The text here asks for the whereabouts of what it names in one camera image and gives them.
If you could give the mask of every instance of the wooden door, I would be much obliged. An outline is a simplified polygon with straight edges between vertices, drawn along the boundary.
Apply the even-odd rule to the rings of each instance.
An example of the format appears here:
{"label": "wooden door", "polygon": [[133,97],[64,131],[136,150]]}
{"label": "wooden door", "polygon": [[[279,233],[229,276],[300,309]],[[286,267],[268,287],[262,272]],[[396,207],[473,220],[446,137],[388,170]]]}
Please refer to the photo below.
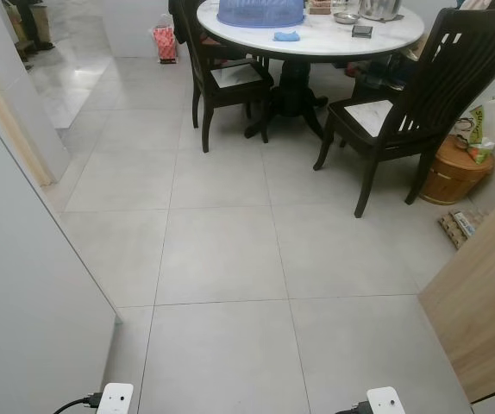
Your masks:
{"label": "wooden door", "polygon": [[495,393],[495,210],[419,298],[468,400]]}

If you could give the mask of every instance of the white seat cushion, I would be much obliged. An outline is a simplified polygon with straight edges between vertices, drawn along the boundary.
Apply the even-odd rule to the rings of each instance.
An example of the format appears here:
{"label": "white seat cushion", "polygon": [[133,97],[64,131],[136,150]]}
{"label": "white seat cushion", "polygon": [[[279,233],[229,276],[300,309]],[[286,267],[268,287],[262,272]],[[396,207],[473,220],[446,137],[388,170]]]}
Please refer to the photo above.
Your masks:
{"label": "white seat cushion", "polygon": [[388,100],[346,106],[345,110],[367,133],[376,138],[393,103]]}
{"label": "white seat cushion", "polygon": [[219,88],[228,88],[235,85],[249,84],[262,80],[262,77],[251,65],[239,65],[214,69],[211,75],[219,85]]}

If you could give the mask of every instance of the table pedestal base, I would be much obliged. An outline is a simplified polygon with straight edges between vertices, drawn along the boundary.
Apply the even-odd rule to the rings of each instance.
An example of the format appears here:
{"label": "table pedestal base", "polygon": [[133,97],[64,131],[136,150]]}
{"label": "table pedestal base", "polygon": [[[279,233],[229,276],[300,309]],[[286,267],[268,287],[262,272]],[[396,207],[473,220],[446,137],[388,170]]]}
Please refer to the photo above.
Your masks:
{"label": "table pedestal base", "polygon": [[[271,91],[269,122],[276,115],[302,116],[309,127],[321,139],[323,127],[316,118],[315,107],[322,108],[328,103],[327,97],[315,97],[309,87],[310,63],[287,60],[282,65],[280,83]],[[244,135],[251,138],[260,131],[260,123],[247,127]]]}

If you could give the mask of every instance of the blue object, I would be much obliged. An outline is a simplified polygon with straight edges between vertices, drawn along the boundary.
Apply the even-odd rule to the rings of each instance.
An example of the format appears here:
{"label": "blue object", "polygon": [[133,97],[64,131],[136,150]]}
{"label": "blue object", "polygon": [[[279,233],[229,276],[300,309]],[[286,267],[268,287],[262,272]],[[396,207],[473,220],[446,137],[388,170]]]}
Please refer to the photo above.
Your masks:
{"label": "blue object", "polygon": [[276,32],[274,34],[274,40],[275,41],[299,41],[299,34],[298,34],[298,32],[291,32],[291,33]]}
{"label": "blue object", "polygon": [[220,0],[219,22],[241,28],[285,28],[303,22],[304,0]]}

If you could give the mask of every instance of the gray floor tile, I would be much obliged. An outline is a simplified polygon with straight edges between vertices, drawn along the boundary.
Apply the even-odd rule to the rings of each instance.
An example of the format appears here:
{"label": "gray floor tile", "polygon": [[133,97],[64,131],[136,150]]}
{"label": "gray floor tile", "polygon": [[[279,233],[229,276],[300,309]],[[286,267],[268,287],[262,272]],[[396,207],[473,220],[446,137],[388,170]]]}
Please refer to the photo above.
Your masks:
{"label": "gray floor tile", "polygon": [[136,414],[142,388],[147,342],[152,323],[152,306],[121,308],[122,323],[116,325],[103,383],[132,384],[133,397],[129,414]]}
{"label": "gray floor tile", "polygon": [[286,301],[156,308],[140,414],[308,414]]}
{"label": "gray floor tile", "polygon": [[168,82],[163,78],[152,82],[123,82],[116,101],[116,110],[182,110],[185,84]]}
{"label": "gray floor tile", "polygon": [[[186,92],[186,102],[191,100],[190,92]],[[252,104],[253,119],[246,116],[244,105],[225,106],[216,108],[210,126],[210,152],[216,149],[237,148],[245,146],[260,146],[263,141],[260,135],[250,139],[244,136],[244,130],[259,116],[258,106]],[[185,105],[180,130],[179,148],[196,148],[202,150],[202,120],[204,119],[204,100],[200,99],[197,109],[197,122],[199,128],[192,124],[191,104]]]}
{"label": "gray floor tile", "polygon": [[285,132],[275,134],[269,144],[263,146],[266,179],[273,204],[356,200],[362,166],[356,154],[345,154],[333,147],[325,167],[315,172],[312,166],[321,142],[307,131],[293,135],[291,139],[288,135]]}
{"label": "gray floor tile", "polygon": [[415,293],[379,229],[341,204],[274,206],[290,298]]}
{"label": "gray floor tile", "polygon": [[121,84],[120,80],[99,81],[81,110],[113,110],[119,98]]}
{"label": "gray floor tile", "polygon": [[180,151],[171,208],[269,205],[258,148]]}
{"label": "gray floor tile", "polygon": [[97,150],[176,149],[180,111],[116,110],[106,123]]}
{"label": "gray floor tile", "polygon": [[106,110],[78,113],[72,126],[62,138],[62,142],[71,156],[92,152],[110,115],[113,116],[111,112]]}
{"label": "gray floor tile", "polygon": [[169,215],[157,304],[285,298],[269,207]]}
{"label": "gray floor tile", "polygon": [[114,58],[103,74],[102,81],[150,81],[164,79],[184,83],[191,81],[190,62],[161,65],[156,58]]}
{"label": "gray floor tile", "polygon": [[393,386],[407,413],[471,414],[416,297],[292,300],[312,414]]}
{"label": "gray floor tile", "polygon": [[382,229],[384,242],[408,267],[420,292],[456,254],[454,244],[438,219],[449,210],[472,207],[467,200],[441,207],[421,199],[413,205],[406,205],[402,199],[388,202],[384,197],[377,196],[366,220]]}
{"label": "gray floor tile", "polygon": [[65,213],[86,265],[116,306],[153,305],[166,210]]}
{"label": "gray floor tile", "polygon": [[94,151],[67,211],[166,209],[174,151]]}

